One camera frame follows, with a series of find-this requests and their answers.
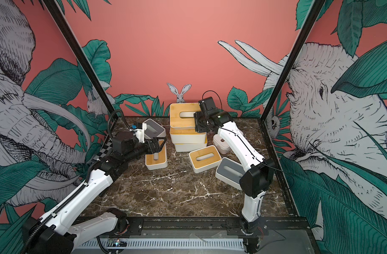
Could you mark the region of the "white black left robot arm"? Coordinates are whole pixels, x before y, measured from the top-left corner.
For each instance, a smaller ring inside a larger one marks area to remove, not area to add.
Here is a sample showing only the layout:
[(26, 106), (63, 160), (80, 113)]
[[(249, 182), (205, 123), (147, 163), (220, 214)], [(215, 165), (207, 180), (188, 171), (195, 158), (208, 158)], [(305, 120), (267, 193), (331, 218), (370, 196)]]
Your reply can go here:
[(141, 129), (120, 132), (112, 137), (112, 149), (92, 164), (85, 180), (64, 200), (38, 220), (29, 218), (22, 227), (23, 254), (69, 254), (74, 248), (113, 231), (121, 236), (130, 231), (126, 213), (111, 208), (104, 214), (74, 224), (84, 209), (128, 168), (130, 161), (163, 150), (166, 138), (144, 139)]

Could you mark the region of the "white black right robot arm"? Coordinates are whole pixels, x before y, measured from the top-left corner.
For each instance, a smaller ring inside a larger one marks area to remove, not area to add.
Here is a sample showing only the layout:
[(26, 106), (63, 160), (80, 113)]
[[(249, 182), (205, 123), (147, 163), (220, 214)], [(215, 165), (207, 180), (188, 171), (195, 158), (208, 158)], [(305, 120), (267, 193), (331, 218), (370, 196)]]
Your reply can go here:
[(200, 111), (194, 114), (195, 130), (218, 134), (227, 142), (244, 169), (244, 175), (239, 180), (245, 193), (240, 227), (245, 235), (251, 236), (262, 227), (262, 201), (272, 183), (274, 169), (240, 133), (231, 115), (216, 107), (212, 97), (198, 103)]

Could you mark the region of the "narrow white box bamboo lid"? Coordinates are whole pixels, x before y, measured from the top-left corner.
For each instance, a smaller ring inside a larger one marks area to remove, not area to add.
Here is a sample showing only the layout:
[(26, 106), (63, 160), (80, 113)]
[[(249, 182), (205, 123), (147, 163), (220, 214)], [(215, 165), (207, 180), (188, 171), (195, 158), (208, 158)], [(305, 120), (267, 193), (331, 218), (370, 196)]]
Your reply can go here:
[(148, 170), (163, 169), (168, 166), (167, 145), (158, 153), (145, 155), (145, 166)]

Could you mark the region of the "white box bamboo lid corner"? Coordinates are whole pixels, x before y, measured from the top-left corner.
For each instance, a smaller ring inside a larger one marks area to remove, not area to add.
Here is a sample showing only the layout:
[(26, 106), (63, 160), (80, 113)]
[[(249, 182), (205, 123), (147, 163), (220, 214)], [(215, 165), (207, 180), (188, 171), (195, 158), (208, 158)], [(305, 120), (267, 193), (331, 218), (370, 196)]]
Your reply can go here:
[(193, 130), (194, 114), (200, 111), (199, 103), (173, 103), (170, 105), (170, 127), (177, 130)]

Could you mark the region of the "white box grey lid back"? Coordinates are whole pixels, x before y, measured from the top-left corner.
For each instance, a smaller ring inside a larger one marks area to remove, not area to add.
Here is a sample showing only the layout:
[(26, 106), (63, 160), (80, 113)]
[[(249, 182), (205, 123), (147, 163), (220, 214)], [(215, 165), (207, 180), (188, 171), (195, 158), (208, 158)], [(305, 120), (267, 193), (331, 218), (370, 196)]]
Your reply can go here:
[(145, 139), (165, 138), (167, 136), (165, 128), (156, 121), (147, 119), (144, 124), (147, 127), (144, 131)]

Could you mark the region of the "large white box bamboo lid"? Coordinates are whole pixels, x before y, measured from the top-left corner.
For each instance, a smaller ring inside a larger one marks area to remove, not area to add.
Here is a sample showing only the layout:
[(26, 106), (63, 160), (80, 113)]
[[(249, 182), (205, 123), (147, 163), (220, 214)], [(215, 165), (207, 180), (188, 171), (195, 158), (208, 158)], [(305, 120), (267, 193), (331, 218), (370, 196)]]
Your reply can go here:
[(195, 129), (170, 128), (170, 137), (173, 144), (203, 144), (206, 136), (206, 132), (199, 133)]

